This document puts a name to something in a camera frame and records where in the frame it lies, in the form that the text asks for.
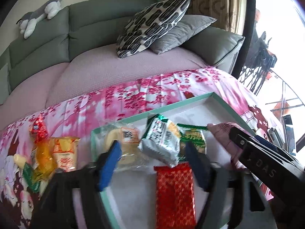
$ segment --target white tray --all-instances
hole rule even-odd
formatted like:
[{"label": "white tray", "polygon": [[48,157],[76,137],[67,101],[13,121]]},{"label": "white tray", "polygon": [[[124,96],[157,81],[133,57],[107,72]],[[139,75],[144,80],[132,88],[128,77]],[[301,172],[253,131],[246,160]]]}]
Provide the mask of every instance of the white tray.
[{"label": "white tray", "polygon": [[[174,123],[193,125],[207,125],[208,123],[236,122],[252,135],[253,131],[247,124],[225,103],[219,96],[211,92],[193,97],[175,104],[167,105],[159,109],[149,111],[152,114],[162,114]],[[144,130],[148,112],[123,119],[124,123],[132,123],[140,130]],[[91,152],[93,160],[96,160],[100,148],[95,145],[92,131]],[[211,161],[218,162],[226,168],[230,168],[230,155],[217,142],[213,135],[205,131],[207,142],[207,156]],[[110,186],[101,197],[107,214],[115,229],[155,229],[156,210],[156,174],[153,166],[163,165],[158,160],[152,160],[146,171],[115,172]],[[198,187],[194,180],[196,221],[198,221],[204,207],[208,193]],[[232,189],[227,191],[227,200],[223,212],[221,225],[228,222],[231,212]]]}]

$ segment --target yellow snack package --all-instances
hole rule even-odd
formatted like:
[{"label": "yellow snack package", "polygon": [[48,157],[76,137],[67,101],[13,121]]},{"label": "yellow snack package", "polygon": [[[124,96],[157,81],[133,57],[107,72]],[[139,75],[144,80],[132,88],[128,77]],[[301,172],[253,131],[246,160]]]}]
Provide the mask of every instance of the yellow snack package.
[{"label": "yellow snack package", "polygon": [[51,138],[50,145],[53,146],[53,157],[57,167],[65,172],[76,170],[77,144],[80,138],[63,137]]},{"label": "yellow snack package", "polygon": [[56,169],[57,165],[50,152],[49,139],[36,143],[36,160],[38,167],[33,171],[33,182],[48,180],[49,175]]}]

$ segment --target sofa cushion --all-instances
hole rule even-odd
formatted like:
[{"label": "sofa cushion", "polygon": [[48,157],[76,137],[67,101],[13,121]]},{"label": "sofa cushion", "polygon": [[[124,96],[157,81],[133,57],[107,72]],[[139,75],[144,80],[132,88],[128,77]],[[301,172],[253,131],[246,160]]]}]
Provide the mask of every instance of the sofa cushion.
[{"label": "sofa cushion", "polygon": [[60,10],[54,18],[38,22],[33,34],[29,38],[24,39],[23,35],[20,35],[10,44],[11,67],[14,68],[29,54],[52,39],[68,33],[69,7],[67,6]]},{"label": "sofa cushion", "polygon": [[0,106],[0,130],[26,115],[45,108],[51,87],[69,63],[60,63],[44,69],[18,85]]},{"label": "sofa cushion", "polygon": [[15,89],[35,73],[62,62],[69,62],[68,35],[61,35],[29,54],[10,70],[10,86]]},{"label": "sofa cushion", "polygon": [[245,40],[244,36],[209,26],[181,46],[198,54],[211,66],[230,65]]},{"label": "sofa cushion", "polygon": [[158,0],[88,0],[70,5],[70,30],[100,21],[133,16]]},{"label": "sofa cushion", "polygon": [[70,5],[70,61],[90,49],[114,44],[131,16],[155,2],[89,0]]},{"label": "sofa cushion", "polygon": [[0,105],[2,105],[9,96],[9,69],[8,64],[0,68]]},{"label": "sofa cushion", "polygon": [[131,16],[101,21],[69,33],[70,60],[79,54],[104,45],[116,43]]},{"label": "sofa cushion", "polygon": [[5,51],[0,56],[0,69],[6,65],[8,66],[8,69],[11,69],[11,60],[10,60],[10,49],[7,47]]},{"label": "sofa cushion", "polygon": [[123,59],[117,57],[115,49],[112,44],[77,56],[50,92],[46,106],[115,84],[206,66],[199,56],[180,47],[160,55],[146,49]]}]

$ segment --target stuffed toy cat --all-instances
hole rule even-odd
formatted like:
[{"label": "stuffed toy cat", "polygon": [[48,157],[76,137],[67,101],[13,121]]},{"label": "stuffed toy cat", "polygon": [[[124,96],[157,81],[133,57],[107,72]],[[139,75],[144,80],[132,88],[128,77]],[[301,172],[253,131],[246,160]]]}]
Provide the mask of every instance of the stuffed toy cat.
[{"label": "stuffed toy cat", "polygon": [[45,18],[52,19],[57,15],[61,0],[49,0],[34,12],[26,13],[16,24],[19,23],[20,33],[27,39],[35,30],[36,24]]}]

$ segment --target red wrapper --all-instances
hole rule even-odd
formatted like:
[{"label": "red wrapper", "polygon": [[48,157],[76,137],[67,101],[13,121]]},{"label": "red wrapper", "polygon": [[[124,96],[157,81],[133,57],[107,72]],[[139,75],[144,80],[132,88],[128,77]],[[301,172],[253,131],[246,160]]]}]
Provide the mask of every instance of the red wrapper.
[{"label": "red wrapper", "polygon": [[195,200],[189,164],[154,169],[157,172],[156,229],[193,229]]},{"label": "red wrapper", "polygon": [[30,127],[30,134],[34,138],[34,143],[38,143],[49,137],[45,122],[40,114]]}]

